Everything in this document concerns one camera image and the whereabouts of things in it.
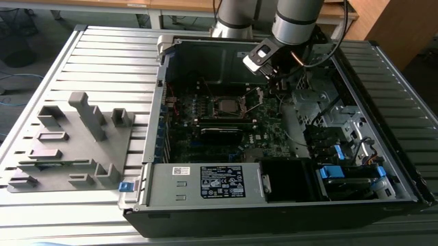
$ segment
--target warning label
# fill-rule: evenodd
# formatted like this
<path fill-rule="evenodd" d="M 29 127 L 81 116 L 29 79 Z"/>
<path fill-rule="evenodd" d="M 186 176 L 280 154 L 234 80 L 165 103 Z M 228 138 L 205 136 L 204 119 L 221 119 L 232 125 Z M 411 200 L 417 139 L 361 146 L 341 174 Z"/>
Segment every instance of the warning label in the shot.
<path fill-rule="evenodd" d="M 241 166 L 200 167 L 200 196 L 204 199 L 244 197 Z"/>

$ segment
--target barcode sticker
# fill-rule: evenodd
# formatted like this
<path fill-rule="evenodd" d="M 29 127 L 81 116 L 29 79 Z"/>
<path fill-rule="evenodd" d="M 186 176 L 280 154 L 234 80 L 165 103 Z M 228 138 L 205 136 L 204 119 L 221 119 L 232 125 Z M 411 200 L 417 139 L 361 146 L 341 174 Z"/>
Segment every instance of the barcode sticker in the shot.
<path fill-rule="evenodd" d="M 128 7 L 145 8 L 145 4 L 126 4 Z"/>
<path fill-rule="evenodd" d="M 189 175 L 189 167 L 173 167 L 173 175 Z"/>

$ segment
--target table leg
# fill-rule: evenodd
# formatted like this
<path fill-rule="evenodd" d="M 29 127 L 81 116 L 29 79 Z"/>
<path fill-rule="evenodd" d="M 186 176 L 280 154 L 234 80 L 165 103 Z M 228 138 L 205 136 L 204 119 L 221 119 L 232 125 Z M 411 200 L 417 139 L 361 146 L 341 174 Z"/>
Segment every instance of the table leg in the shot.
<path fill-rule="evenodd" d="M 162 29 L 162 16 L 158 9 L 149 9 L 148 14 L 150 17 L 152 29 Z"/>
<path fill-rule="evenodd" d="M 138 24 L 140 28 L 150 28 L 150 25 L 148 25 L 149 16 L 146 14 L 136 14 L 136 22 Z"/>
<path fill-rule="evenodd" d="M 177 18 L 176 18 L 176 16 L 172 15 L 170 18 L 172 18 L 172 25 L 176 25 L 177 24 Z"/>
<path fill-rule="evenodd" d="M 348 31 L 348 28 L 351 26 L 351 23 L 352 23 L 352 20 L 348 19 L 347 20 L 347 30 L 345 31 Z M 340 39 L 340 37 L 341 37 L 341 29 L 343 29 L 343 20 L 339 22 L 339 24 L 337 24 L 337 26 L 336 26 L 336 28 L 333 30 L 333 33 L 331 35 L 331 39 L 336 39 L 336 40 Z"/>
<path fill-rule="evenodd" d="M 61 11 L 59 10 L 50 10 L 51 16 L 54 20 L 59 20 L 61 17 Z"/>

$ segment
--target slotted metal surface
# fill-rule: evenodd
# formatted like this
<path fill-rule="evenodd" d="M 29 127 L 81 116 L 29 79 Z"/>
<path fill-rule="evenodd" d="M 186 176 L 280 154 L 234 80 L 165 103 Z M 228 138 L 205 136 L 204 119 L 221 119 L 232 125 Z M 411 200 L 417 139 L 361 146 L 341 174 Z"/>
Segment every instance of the slotted metal surface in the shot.
<path fill-rule="evenodd" d="M 340 47 L 400 146 L 438 195 L 438 172 L 431 168 L 438 167 L 435 115 L 377 46 L 343 42 Z"/>
<path fill-rule="evenodd" d="M 88 27 L 84 32 L 73 32 L 0 148 L 0 244 L 30 244 L 43 241 L 67 245 L 205 245 L 241 242 L 256 245 L 260 242 L 324 240 L 323 243 L 327 245 L 369 245 L 376 240 L 393 243 L 395 238 L 400 235 L 403 237 L 421 235 L 421 241 L 438 240 L 438 217 L 435 215 L 438 209 L 433 208 L 425 211 L 425 215 L 389 218 L 357 230 L 213 238 L 148 239 L 138 235 L 121 216 L 116 190 L 7 193 L 5 185 L 13 175 L 15 162 L 23 157 L 22 151 L 27 149 L 31 142 L 29 137 L 34 136 L 37 131 L 35 113 L 42 105 L 58 105 L 62 110 L 73 110 L 66 104 L 65 97 L 70 91 L 86 91 L 92 104 L 97 105 L 101 111 L 124 107 L 126 111 L 136 113 L 124 176 L 138 175 L 157 68 L 154 57 L 149 52 L 154 52 L 157 37 L 162 34 L 208 36 L 208 33 L 202 32 L 176 33 L 176 31 L 165 30 L 106 27 Z M 348 49 L 347 55 L 356 58 L 351 60 L 351 63 L 376 68 L 377 71 L 385 69 L 387 65 L 375 52 L 365 50 L 369 49 L 368 44 L 361 43 L 360 45 L 363 50 L 359 53 L 355 53 L 357 48 Z M 399 85 L 392 86 L 380 81 L 368 81 L 367 83 L 373 89 L 380 89 L 380 85 L 384 85 L 381 88 L 399 88 Z M 391 97 L 376 100 L 380 100 L 379 104 L 389 109 L 393 108 L 388 106 L 392 104 L 415 105 L 413 100 L 400 104 L 401 98 Z M 413 107 L 407 108 L 409 108 L 409 117 L 417 117 Z M 385 112 L 391 117 L 397 117 L 400 113 L 399 111 Z M 419 140 L 424 145 L 428 144 L 424 141 L 429 141 L 429 139 L 420 138 L 420 136 L 436 134 L 429 128 L 396 128 L 393 131 L 401 140 L 405 140 L 407 146 L 415 146 L 416 142 L 413 144 L 409 142 L 411 140 Z M 429 166 L 438 157 L 435 151 L 428 151 L 423 155 L 413 150 L 408 156 L 416 161 L 421 172 L 428 173 L 429 176 L 438 172 L 438 169 Z M 431 185 L 438 188 L 438 181 Z"/>

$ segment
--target floor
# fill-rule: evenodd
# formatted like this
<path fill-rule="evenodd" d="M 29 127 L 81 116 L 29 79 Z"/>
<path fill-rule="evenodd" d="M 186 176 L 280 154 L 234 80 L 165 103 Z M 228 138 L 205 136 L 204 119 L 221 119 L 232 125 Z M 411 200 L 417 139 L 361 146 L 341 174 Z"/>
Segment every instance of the floor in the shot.
<path fill-rule="evenodd" d="M 27 38 L 27 43 L 31 50 L 37 53 L 37 61 L 31 65 L 18 69 L 7 68 L 0 61 L 0 72 L 9 74 L 33 73 L 43 76 L 77 24 L 138 27 L 133 14 L 62 11 L 61 20 L 53 20 L 47 10 L 34 10 L 34 14 L 33 21 L 38 29 L 38 34 Z M 172 20 L 165 16 L 162 22 L 164 27 L 169 29 L 206 31 L 213 20 L 210 18 L 196 19 L 194 17 L 185 17 L 177 20 L 177 25 L 172 25 Z M 38 83 L 39 79 L 35 77 L 10 77 L 0 80 L 0 87 L 6 90 L 6 93 L 0 95 L 0 102 L 6 104 L 25 104 L 31 97 Z M 23 106 L 7 107 L 0 105 L 0 144 L 22 109 Z"/>
<path fill-rule="evenodd" d="M 37 53 L 37 61 L 31 65 L 18 69 L 7 68 L 0 61 L 1 72 L 10 74 L 34 73 L 43 76 L 77 24 L 138 27 L 133 14 L 62 11 L 61 20 L 53 20 L 47 10 L 34 10 L 34 14 L 33 21 L 39 33 L 29 37 L 27 42 L 31 50 Z M 168 29 L 196 31 L 206 31 L 213 23 L 210 18 L 194 17 L 178 17 L 177 25 L 172 25 L 172 20 L 168 16 L 164 16 L 162 21 L 164 27 Z M 266 25 L 262 22 L 257 27 L 265 30 Z M 412 83 L 433 112 L 438 112 L 438 97 L 435 96 L 438 85 L 433 85 L 431 82 L 438 81 L 436 67 L 436 58 L 424 59 L 423 57 L 416 57 L 403 71 L 407 80 Z M 10 77 L 0 80 L 0 86 L 6 89 L 6 93 L 0 96 L 0 102 L 25 104 L 38 86 L 38 79 L 35 77 Z M 5 138 L 3 135 L 9 132 L 22 108 L 0 105 L 0 142 Z"/>

